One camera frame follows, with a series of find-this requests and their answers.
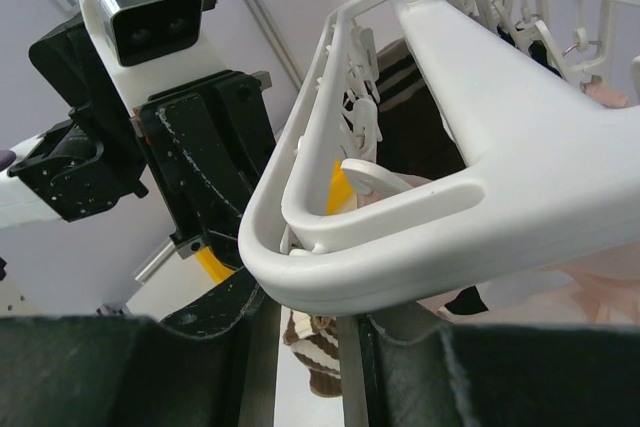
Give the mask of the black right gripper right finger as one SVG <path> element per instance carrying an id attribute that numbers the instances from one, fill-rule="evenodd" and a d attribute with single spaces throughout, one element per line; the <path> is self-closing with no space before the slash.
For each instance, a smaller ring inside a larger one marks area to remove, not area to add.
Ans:
<path id="1" fill-rule="evenodd" d="M 636 327 L 368 323 L 388 426 L 639 423 Z"/>

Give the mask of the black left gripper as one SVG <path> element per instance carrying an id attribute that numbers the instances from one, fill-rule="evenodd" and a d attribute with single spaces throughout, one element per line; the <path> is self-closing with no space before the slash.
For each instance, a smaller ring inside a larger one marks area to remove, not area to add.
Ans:
<path id="1" fill-rule="evenodd" d="M 226 267 L 243 265 L 240 222 L 275 148 L 265 76 L 225 70 L 128 110 L 80 16 L 35 42 L 29 59 L 70 111 L 8 151 L 9 226 L 106 212 L 146 196 L 150 172 L 178 253 L 210 249 Z"/>

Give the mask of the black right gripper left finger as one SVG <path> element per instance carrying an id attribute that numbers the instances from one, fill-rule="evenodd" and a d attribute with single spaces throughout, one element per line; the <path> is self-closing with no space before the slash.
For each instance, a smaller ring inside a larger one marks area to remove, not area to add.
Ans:
<path id="1" fill-rule="evenodd" d="M 248 347 L 148 319 L 1 321 L 4 426 L 231 426 Z"/>

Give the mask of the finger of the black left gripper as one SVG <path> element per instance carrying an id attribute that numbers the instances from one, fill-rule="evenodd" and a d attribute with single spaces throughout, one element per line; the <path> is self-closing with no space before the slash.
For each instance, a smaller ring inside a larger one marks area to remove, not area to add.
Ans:
<path id="1" fill-rule="evenodd" d="M 191 337 L 216 337 L 255 316 L 264 292 L 246 268 L 164 317 L 160 324 Z"/>

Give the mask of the brown white striped sock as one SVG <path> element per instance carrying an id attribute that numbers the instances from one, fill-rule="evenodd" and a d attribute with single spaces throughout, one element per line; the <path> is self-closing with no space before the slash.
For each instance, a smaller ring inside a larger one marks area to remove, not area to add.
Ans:
<path id="1" fill-rule="evenodd" d="M 316 396 L 342 396 L 337 319 L 291 310 L 282 341 L 309 372 Z"/>

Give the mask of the pink sheer sock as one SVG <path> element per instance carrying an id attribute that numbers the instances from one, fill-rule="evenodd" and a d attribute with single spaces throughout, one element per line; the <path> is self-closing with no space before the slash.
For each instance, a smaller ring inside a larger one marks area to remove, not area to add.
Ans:
<path id="1" fill-rule="evenodd" d="M 639 320 L 639 112 L 548 76 L 471 79 L 443 99 L 482 201 L 459 226 L 461 321 Z"/>

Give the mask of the white plastic clip hanger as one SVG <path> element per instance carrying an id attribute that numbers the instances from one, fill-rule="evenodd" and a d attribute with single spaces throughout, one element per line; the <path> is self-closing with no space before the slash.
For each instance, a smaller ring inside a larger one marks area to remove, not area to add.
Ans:
<path id="1" fill-rule="evenodd" d="M 350 23 L 385 2 L 466 166 L 328 215 Z M 350 315 L 638 237 L 637 108 L 600 106 L 443 0 L 351 0 L 327 19 L 242 219 L 239 247 L 274 300 L 312 314 Z"/>

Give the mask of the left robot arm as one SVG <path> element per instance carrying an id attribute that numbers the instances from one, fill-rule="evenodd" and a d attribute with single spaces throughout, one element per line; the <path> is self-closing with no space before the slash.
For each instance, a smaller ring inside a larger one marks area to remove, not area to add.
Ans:
<path id="1" fill-rule="evenodd" d="M 1 155 L 1 224 L 76 222 L 144 197 L 149 172 L 183 257 L 207 251 L 243 266 L 238 232 L 275 148 L 269 76 L 180 61 L 127 109 L 81 16 L 34 43 L 31 63 L 70 106 L 65 121 Z"/>

